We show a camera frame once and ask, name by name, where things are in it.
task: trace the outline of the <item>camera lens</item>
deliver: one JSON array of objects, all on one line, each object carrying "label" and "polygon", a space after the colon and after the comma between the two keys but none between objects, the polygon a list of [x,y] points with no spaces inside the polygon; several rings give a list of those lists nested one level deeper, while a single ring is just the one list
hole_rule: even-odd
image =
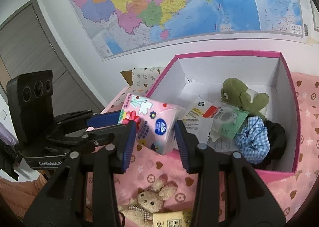
[{"label": "camera lens", "polygon": [[25,102],[30,101],[30,99],[31,99],[31,89],[30,89],[30,87],[28,87],[28,86],[24,87],[24,89],[22,91],[22,99]]},{"label": "camera lens", "polygon": [[41,81],[37,81],[34,85],[34,94],[36,98],[40,98],[43,94],[43,84]]},{"label": "camera lens", "polygon": [[47,90],[47,92],[49,92],[51,90],[51,81],[50,80],[48,80],[45,83],[45,89]]}]

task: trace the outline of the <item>silver bolt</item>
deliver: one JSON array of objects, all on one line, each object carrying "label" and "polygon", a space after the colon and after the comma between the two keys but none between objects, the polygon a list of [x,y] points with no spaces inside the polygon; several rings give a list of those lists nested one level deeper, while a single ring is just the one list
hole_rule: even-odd
[{"label": "silver bolt", "polygon": [[72,159],[75,159],[75,158],[77,158],[79,156],[79,152],[77,152],[77,151],[72,151],[71,153],[70,153],[70,158],[72,158]]},{"label": "silver bolt", "polygon": [[115,145],[113,143],[107,144],[105,146],[106,150],[110,151],[110,150],[114,150],[115,149]]},{"label": "silver bolt", "polygon": [[205,143],[198,143],[197,148],[200,150],[205,150],[207,148],[207,145]]},{"label": "silver bolt", "polygon": [[236,159],[241,158],[241,153],[240,153],[240,152],[238,152],[238,151],[235,151],[232,155],[233,155],[233,156],[234,156],[234,158],[236,158]]}]

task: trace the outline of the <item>pink and white box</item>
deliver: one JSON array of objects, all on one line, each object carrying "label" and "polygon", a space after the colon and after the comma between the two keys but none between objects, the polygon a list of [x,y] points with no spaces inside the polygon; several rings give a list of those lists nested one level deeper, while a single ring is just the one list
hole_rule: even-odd
[{"label": "pink and white box", "polygon": [[300,148],[300,113],[289,68],[280,52],[215,51],[176,55],[146,97],[187,108],[198,96],[220,101],[223,82],[235,77],[269,95],[266,117],[284,128],[287,147],[272,170],[256,170],[265,183],[293,176]]}]

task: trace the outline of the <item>green dinosaur plush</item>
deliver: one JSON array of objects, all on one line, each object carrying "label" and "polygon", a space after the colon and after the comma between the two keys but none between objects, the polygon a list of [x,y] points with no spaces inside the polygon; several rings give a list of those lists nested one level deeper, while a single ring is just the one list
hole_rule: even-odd
[{"label": "green dinosaur plush", "polygon": [[265,93],[257,93],[253,102],[251,102],[249,91],[255,92],[239,79],[229,78],[224,81],[221,98],[224,103],[248,111],[249,116],[259,116],[262,120],[265,120],[265,116],[260,111],[269,103],[269,96]]}]

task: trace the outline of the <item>pink box rim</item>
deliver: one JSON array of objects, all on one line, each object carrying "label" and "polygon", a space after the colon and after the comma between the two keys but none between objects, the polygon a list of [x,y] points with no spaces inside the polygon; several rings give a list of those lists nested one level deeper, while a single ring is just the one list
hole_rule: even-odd
[{"label": "pink box rim", "polygon": [[268,175],[268,178],[270,175],[274,180],[267,179],[267,182],[273,182],[278,179],[283,179],[290,177],[294,175],[297,171],[298,162],[299,162],[299,150],[300,150],[300,136],[301,136],[301,125],[300,125],[300,113],[299,113],[299,104],[298,104],[298,98],[295,90],[295,86],[292,80],[292,76],[290,73],[290,70],[288,68],[287,62],[284,59],[281,52],[276,51],[255,51],[255,50],[233,50],[233,51],[209,51],[209,52],[197,52],[197,53],[187,53],[187,54],[179,54],[175,55],[173,59],[170,61],[170,63],[167,65],[167,67],[163,70],[163,72],[160,74],[158,79],[155,81],[155,83],[150,88],[149,92],[147,93],[146,97],[151,98],[152,93],[154,93],[154,90],[157,88],[157,86],[160,84],[160,82],[163,80],[163,78],[166,76],[168,71],[171,69],[173,64],[178,60],[182,58],[194,58],[194,57],[217,57],[217,56],[255,56],[255,57],[267,57],[267,58],[280,58],[283,66],[286,70],[286,73],[289,78],[290,87],[293,90],[292,94],[295,100],[296,104],[296,111],[297,111],[297,140],[296,140],[296,150],[295,150],[295,158],[292,166],[292,172],[279,172],[279,171],[268,171],[268,170],[256,170],[259,174],[266,174]]}]

